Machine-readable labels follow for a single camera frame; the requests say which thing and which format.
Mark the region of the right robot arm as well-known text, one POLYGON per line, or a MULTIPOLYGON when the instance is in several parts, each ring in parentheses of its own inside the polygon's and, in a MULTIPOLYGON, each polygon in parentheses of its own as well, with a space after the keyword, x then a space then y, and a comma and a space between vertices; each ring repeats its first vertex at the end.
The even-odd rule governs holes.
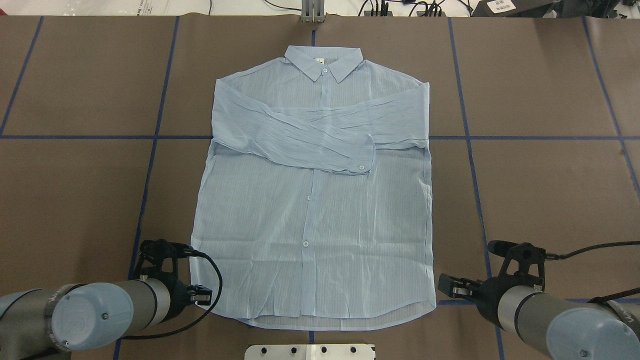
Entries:
POLYGON ((442 273, 438 290, 475 305, 480 316, 553 360, 637 360, 639 308, 615 300, 585 303, 544 292, 541 278, 487 280, 442 273))

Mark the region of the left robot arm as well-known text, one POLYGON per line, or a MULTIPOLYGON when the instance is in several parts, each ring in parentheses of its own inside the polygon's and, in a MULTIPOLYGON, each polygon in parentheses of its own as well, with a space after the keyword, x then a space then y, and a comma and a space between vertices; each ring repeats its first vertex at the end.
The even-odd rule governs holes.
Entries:
POLYGON ((1 297, 1 358, 69 360, 213 300, 202 285, 170 289, 154 278, 12 292, 1 297))

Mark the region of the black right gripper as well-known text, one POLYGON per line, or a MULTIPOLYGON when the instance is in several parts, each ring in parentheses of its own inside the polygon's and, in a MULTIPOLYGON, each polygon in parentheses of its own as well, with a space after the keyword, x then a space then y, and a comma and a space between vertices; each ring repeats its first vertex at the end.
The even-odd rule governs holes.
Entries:
POLYGON ((487 280, 457 278, 441 273, 438 290, 451 299, 473 299, 480 315, 489 322, 499 322, 498 307, 505 292, 523 285, 518 276, 494 276, 487 280))

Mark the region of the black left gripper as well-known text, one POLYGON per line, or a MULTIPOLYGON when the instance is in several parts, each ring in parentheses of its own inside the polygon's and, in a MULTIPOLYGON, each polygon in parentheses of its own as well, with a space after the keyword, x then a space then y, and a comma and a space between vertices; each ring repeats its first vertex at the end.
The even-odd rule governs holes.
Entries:
POLYGON ((189 305, 210 306, 213 291, 200 284, 185 285, 182 280, 165 282, 169 293, 169 308, 165 321, 178 317, 189 305))

